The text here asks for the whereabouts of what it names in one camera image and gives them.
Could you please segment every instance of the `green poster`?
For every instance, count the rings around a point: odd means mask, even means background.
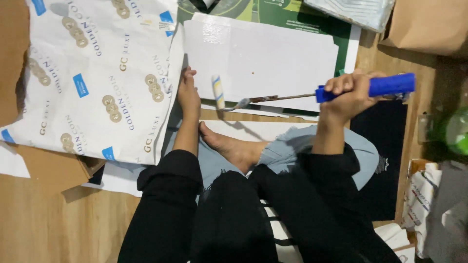
[[[189,0],[180,0],[177,20],[183,23],[185,20],[191,19],[194,12],[199,11]],[[351,25],[316,11],[302,4],[302,1],[216,0],[208,10],[208,13],[210,15],[220,15],[244,21],[332,35],[334,43],[339,47],[335,76],[339,75],[339,70],[345,69]]]

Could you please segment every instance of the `paper bag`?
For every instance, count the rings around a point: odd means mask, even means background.
[[[171,108],[168,58],[177,2],[32,0],[28,6],[24,108],[0,128],[0,138],[156,164]]]
[[[380,44],[444,56],[468,57],[468,1],[397,1]]]

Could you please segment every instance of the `blue label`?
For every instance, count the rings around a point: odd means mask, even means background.
[[[34,5],[34,8],[36,9],[36,14],[38,16],[45,13],[44,1],[42,1],[42,0],[32,0],[32,3]]]
[[[6,142],[10,142],[10,143],[15,143],[15,141],[13,140],[13,138],[10,136],[10,133],[8,132],[8,129],[4,129],[1,131],[1,136],[3,138],[4,141]]]
[[[86,88],[86,84],[83,81],[83,77],[81,73],[73,77],[73,81],[75,82],[76,91],[78,91],[78,96],[80,98],[89,94],[88,89]]]
[[[116,159],[114,158],[114,150],[112,150],[112,146],[109,148],[105,148],[102,150],[102,154],[104,155],[104,158],[108,160],[115,161]]]
[[[168,22],[172,24],[174,23],[174,21],[172,20],[171,13],[169,13],[169,11],[159,14],[159,17],[161,18],[162,22]]]

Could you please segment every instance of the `light blue fabric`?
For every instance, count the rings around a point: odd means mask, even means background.
[[[172,150],[178,127],[180,127],[180,123],[182,122],[181,113],[176,107],[178,105],[174,105],[175,110],[172,110],[169,118],[162,149],[164,155]],[[316,132],[316,125],[301,129],[292,127],[284,134],[278,135],[276,140],[270,142],[265,147],[258,164],[267,165],[275,173],[283,170],[290,171],[290,167],[296,162],[296,153],[310,146],[311,136],[315,136]],[[344,130],[344,140],[353,148],[359,160],[361,170],[353,175],[353,180],[357,188],[361,190],[374,174],[379,163],[379,154],[370,141],[349,129]],[[223,170],[237,171],[242,174],[236,166],[228,162],[221,154],[211,149],[201,138],[199,138],[198,143],[198,160],[205,189],[211,185]]]

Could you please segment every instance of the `cardboard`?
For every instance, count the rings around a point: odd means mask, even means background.
[[[0,127],[13,123],[22,110],[25,52],[29,47],[29,10],[24,0],[5,1],[0,9]],[[105,160],[11,145],[28,167],[31,178],[45,195],[52,195],[88,181]]]
[[[380,44],[454,57],[468,57],[468,1],[397,1]]]

